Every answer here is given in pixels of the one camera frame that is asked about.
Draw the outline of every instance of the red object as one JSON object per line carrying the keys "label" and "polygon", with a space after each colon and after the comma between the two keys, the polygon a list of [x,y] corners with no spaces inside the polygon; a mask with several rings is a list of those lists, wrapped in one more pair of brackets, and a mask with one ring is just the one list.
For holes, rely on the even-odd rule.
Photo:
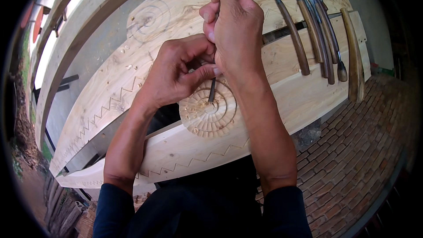
{"label": "red object", "polygon": [[32,32],[33,43],[35,43],[35,41],[37,40],[37,36],[40,33],[41,20],[43,19],[43,11],[44,11],[44,7],[41,7],[40,11],[38,12],[37,18],[35,19],[34,30]]}
{"label": "red object", "polygon": [[25,15],[21,21],[21,28],[23,29],[26,24],[28,23],[29,20],[29,16],[31,16],[31,12],[32,12],[32,8],[34,6],[34,1],[31,2],[31,4],[29,5],[27,12],[25,12]]}

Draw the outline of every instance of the person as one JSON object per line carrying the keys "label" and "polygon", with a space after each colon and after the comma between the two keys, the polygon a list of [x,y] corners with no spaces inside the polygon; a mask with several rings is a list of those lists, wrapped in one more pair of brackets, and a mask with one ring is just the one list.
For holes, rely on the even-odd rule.
{"label": "person", "polygon": [[[163,43],[110,143],[93,237],[311,237],[296,187],[295,147],[262,64],[263,11],[253,0],[211,0],[200,15],[204,34]],[[200,59],[207,63],[199,66]],[[257,180],[256,171],[230,166],[237,161],[222,166],[223,172],[214,168],[160,185],[135,213],[132,188],[153,115],[220,74],[239,103],[250,136],[263,214],[254,199],[257,189],[251,191],[249,184],[251,175]]]}

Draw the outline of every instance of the wooden plank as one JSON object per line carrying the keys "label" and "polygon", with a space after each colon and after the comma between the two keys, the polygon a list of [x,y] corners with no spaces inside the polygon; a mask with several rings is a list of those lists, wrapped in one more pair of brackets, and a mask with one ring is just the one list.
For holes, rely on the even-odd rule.
{"label": "wooden plank", "polygon": [[[53,31],[54,26],[56,25],[57,20],[60,15],[65,11],[66,6],[71,0],[54,0],[53,7],[50,10],[50,13],[47,17],[47,20],[44,24],[44,27],[41,31],[41,34],[38,38],[38,42],[35,45],[35,49],[31,56],[29,75],[30,79],[27,81],[26,92],[31,94],[34,88],[35,75],[37,74],[38,64],[40,63],[41,55],[46,46],[47,40]],[[30,103],[27,103],[27,115],[30,117]]]}
{"label": "wooden plank", "polygon": [[[341,58],[346,68],[349,67],[349,49],[345,27],[341,17],[332,18],[331,22],[341,51]],[[312,47],[307,29],[299,31],[306,52]],[[271,85],[278,103],[279,113],[289,134],[304,128],[320,118],[348,97],[348,82],[329,85],[322,78],[320,64],[309,59],[311,75],[302,76],[297,71],[298,60],[290,36],[281,38],[263,47],[262,59],[265,70],[272,67],[283,79]],[[368,56],[363,53],[363,60]],[[242,119],[236,120],[229,133],[219,138],[202,138],[193,135],[182,124],[172,129],[164,128],[149,137],[146,142],[145,157],[135,185],[159,182],[176,177],[204,171],[250,154],[247,130]],[[104,159],[92,167],[71,174],[60,175],[56,179],[61,186],[80,188],[99,188],[103,183]]]}
{"label": "wooden plank", "polygon": [[127,0],[81,0],[63,25],[46,69],[37,104],[35,142],[41,148],[54,95],[69,65],[98,26]]}
{"label": "wooden plank", "polygon": [[[130,107],[164,41],[202,32],[203,20],[198,9],[209,1],[146,0],[129,15],[128,39],[92,76],[69,114],[50,164],[54,175]],[[265,13],[263,33],[286,25],[274,0],[255,1]],[[296,0],[283,1],[294,22],[302,21]],[[339,12],[343,6],[351,8],[348,0],[325,1],[329,13]]]}

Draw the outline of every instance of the fingernail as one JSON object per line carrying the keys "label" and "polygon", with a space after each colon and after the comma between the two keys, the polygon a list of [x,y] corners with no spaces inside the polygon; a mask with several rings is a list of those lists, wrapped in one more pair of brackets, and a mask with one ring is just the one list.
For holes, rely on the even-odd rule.
{"label": "fingernail", "polygon": [[209,40],[210,40],[212,43],[215,43],[215,42],[214,42],[214,33],[213,33],[213,32],[210,32],[210,33],[209,33]]}
{"label": "fingernail", "polygon": [[206,23],[209,23],[209,13],[204,13],[203,19]]}
{"label": "fingernail", "polygon": [[215,68],[213,68],[213,73],[214,73],[214,76],[218,76],[218,75],[222,74],[222,72],[219,70],[219,68],[217,66]]}

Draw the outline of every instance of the dark blue sleeve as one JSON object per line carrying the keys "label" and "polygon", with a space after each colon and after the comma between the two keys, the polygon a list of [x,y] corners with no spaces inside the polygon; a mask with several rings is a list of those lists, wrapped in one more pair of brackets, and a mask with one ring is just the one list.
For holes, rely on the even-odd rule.
{"label": "dark blue sleeve", "polygon": [[296,186],[269,192],[264,198],[262,219],[270,237],[312,237],[302,191]]}
{"label": "dark blue sleeve", "polygon": [[119,237],[134,213],[134,201],[126,191],[112,184],[103,184],[98,197],[93,238]]}

